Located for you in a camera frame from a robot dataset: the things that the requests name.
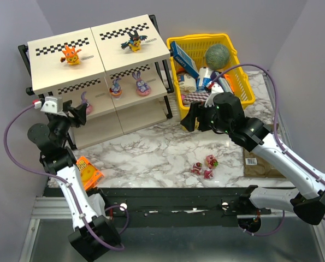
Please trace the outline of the blue white pouch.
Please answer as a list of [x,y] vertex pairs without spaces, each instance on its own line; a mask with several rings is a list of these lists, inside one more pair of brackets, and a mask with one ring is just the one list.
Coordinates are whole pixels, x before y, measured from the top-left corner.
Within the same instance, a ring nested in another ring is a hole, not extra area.
[[199,76],[196,81],[197,92],[205,91],[205,86],[211,81],[211,75],[213,70],[209,67],[201,67],[199,70]]

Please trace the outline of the blue Harry's box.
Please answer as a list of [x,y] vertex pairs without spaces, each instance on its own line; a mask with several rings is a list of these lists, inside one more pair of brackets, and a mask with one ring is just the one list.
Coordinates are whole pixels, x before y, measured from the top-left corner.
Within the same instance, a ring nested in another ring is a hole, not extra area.
[[170,47],[173,59],[193,78],[199,78],[199,71],[195,61],[176,43],[176,41],[172,41]]

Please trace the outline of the green textured ball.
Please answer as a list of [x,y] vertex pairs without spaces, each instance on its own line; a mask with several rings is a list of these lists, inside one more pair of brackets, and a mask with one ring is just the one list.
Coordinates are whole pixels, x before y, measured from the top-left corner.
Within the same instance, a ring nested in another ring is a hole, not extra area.
[[206,65],[212,70],[224,68],[229,61],[230,52],[223,44],[214,44],[205,53]]

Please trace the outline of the red pink bear toy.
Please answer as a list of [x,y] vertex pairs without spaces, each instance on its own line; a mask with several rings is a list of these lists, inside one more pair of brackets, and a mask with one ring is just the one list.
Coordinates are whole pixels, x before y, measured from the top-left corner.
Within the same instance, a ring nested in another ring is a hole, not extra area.
[[191,168],[191,173],[200,175],[201,172],[202,172],[202,163],[201,162],[193,163],[192,168]]

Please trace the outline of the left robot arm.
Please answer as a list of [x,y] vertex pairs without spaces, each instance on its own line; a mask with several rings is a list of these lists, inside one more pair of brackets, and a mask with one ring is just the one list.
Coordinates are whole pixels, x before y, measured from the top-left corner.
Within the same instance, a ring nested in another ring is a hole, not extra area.
[[34,124],[28,139],[40,149],[40,163],[56,179],[72,215],[72,247],[86,260],[95,261],[109,250],[123,251],[121,237],[105,212],[90,203],[72,150],[65,145],[70,127],[86,123],[86,105],[72,107],[60,97],[35,100],[33,107],[47,114],[49,123]]

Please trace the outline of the purple bunny donut toy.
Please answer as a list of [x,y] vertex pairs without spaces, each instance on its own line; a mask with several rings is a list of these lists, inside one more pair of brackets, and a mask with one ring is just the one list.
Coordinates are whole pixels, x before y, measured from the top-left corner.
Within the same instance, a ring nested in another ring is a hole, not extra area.
[[148,96],[151,92],[151,87],[141,78],[140,71],[133,72],[132,77],[136,80],[136,93],[139,96]]

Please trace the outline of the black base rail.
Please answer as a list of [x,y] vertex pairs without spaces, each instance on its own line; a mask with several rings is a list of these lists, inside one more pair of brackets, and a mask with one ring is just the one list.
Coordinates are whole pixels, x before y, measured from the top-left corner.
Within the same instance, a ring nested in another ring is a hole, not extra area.
[[97,188],[116,227],[237,227],[238,217],[269,215],[247,198],[247,188]]

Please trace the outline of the striped pink grey sponge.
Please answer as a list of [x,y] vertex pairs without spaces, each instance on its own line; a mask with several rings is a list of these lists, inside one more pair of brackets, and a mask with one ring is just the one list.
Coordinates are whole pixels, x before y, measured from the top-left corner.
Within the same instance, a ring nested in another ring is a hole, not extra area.
[[207,92],[192,92],[185,95],[182,99],[184,104],[191,104],[192,102],[205,102],[209,96]]

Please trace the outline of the orange dragon toy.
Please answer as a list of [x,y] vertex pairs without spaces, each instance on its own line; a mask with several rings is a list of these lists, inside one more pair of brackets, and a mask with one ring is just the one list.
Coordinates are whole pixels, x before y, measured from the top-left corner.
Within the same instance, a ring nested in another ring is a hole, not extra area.
[[81,51],[81,49],[76,50],[75,47],[69,47],[68,45],[65,45],[65,50],[62,50],[64,56],[60,58],[60,62],[67,62],[70,66],[74,66],[77,64],[80,64],[80,58],[78,53]]

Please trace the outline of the beige three-tier shelf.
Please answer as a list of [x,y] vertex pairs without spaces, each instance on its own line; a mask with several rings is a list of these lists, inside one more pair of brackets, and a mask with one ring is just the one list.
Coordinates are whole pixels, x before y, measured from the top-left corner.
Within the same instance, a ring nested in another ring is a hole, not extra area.
[[[129,32],[146,35],[141,50],[121,49],[129,41]],[[65,45],[76,50],[80,64],[61,63]],[[81,94],[93,106],[84,126],[72,127],[67,141],[72,149],[82,149],[172,118],[168,94],[173,92],[170,78],[162,78],[168,69],[170,51],[163,42],[156,17],[141,15],[100,26],[29,41],[18,47],[31,77],[28,95],[39,98],[61,97],[81,104]],[[136,93],[133,72],[151,87],[148,96]],[[120,98],[111,96],[112,81],[121,78]]]

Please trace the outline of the cream paper roll pack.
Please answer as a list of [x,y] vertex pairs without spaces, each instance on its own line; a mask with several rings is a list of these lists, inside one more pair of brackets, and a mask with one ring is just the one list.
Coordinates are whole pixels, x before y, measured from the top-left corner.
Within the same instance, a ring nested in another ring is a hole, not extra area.
[[196,80],[188,73],[178,75],[178,83],[181,94],[187,95],[197,91]]

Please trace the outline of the small red pink toy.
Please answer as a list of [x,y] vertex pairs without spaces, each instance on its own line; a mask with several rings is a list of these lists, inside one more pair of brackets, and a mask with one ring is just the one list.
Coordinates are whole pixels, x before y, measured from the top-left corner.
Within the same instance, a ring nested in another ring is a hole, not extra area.
[[204,170],[204,179],[212,179],[214,177],[212,169],[205,169]]

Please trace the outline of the dark purple box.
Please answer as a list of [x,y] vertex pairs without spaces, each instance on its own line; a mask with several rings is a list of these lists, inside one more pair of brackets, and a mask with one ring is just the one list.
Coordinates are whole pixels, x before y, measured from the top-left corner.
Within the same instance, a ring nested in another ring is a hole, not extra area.
[[224,92],[230,92],[232,94],[234,94],[234,91],[232,89],[232,86],[230,84],[230,82],[226,79],[226,75],[217,78],[221,73],[218,71],[213,71],[211,73],[211,80],[215,83],[217,83],[219,86],[222,87]]

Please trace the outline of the black yellow bat toy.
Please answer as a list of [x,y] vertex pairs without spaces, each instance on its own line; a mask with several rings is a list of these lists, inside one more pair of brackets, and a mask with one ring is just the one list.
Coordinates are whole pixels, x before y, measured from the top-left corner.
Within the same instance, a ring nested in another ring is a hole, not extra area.
[[133,52],[141,50],[141,42],[147,39],[146,35],[139,35],[137,31],[129,32],[129,41],[121,44],[121,49],[129,48]]

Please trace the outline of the purple bunny orange cup toy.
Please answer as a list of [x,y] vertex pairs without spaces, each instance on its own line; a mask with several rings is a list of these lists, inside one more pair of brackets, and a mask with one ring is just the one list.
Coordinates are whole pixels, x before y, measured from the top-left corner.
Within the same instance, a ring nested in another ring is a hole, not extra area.
[[119,84],[119,81],[121,80],[121,78],[116,78],[112,81],[112,86],[109,89],[109,92],[111,94],[111,96],[113,96],[114,98],[120,98],[121,94],[122,94],[122,89],[121,86]]

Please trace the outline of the pink bear strawberry toy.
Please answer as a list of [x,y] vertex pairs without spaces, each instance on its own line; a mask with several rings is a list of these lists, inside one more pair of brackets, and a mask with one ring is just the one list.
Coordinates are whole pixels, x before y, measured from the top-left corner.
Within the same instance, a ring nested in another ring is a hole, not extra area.
[[205,163],[209,169],[213,169],[218,166],[218,161],[213,154],[206,156]]

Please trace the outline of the brown coffee bag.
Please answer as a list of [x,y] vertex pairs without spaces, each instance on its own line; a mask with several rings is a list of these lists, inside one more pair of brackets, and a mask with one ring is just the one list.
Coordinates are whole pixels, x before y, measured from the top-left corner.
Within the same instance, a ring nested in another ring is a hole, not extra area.
[[250,178],[285,178],[271,164],[253,152],[243,149],[244,176]]

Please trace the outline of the purple creature pink donut toy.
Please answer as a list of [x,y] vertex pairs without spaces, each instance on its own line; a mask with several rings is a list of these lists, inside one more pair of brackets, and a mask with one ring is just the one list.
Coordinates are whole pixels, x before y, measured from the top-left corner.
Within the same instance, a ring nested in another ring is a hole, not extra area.
[[91,114],[93,111],[93,106],[86,99],[86,91],[81,94],[81,103],[86,105],[86,115]]

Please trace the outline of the orange Scrub Daddy box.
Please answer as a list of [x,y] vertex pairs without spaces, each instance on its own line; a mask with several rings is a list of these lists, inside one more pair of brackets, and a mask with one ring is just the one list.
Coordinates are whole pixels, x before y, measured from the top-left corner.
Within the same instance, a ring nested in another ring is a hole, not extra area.
[[91,164],[86,157],[81,156],[76,165],[80,170],[80,178],[85,191],[97,187],[100,181],[104,179],[104,174]]

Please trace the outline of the yellow plastic basket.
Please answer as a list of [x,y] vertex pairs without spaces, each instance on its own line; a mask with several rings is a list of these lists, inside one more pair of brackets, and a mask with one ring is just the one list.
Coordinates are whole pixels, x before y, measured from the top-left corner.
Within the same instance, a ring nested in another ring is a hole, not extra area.
[[[226,65],[226,69],[239,64],[237,50],[234,48],[231,39],[225,33],[219,34],[191,34],[182,37],[170,37],[167,39],[167,47],[171,47],[171,43],[176,42],[194,61],[197,68],[205,66],[204,55],[207,49],[214,44],[223,44],[230,51],[230,61]],[[180,118],[184,118],[189,108],[182,103],[181,92],[176,75],[177,70],[181,69],[178,62],[170,58],[171,76],[175,89],[176,101],[179,107]],[[246,108],[255,102],[255,95],[249,84],[249,79],[241,67],[235,68],[226,74],[226,79],[230,81],[234,94],[240,98],[241,105]]]

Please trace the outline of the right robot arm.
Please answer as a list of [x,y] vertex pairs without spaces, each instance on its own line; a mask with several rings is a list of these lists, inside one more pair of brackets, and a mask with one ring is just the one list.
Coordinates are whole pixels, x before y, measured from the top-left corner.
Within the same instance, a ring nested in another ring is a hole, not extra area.
[[293,212],[308,224],[321,222],[325,215],[325,174],[276,140],[269,125],[245,116],[238,97],[226,92],[212,94],[206,102],[192,103],[181,125],[189,132],[197,129],[227,134],[236,145],[266,160],[295,186],[294,189],[248,187],[242,195],[243,201],[258,209]]

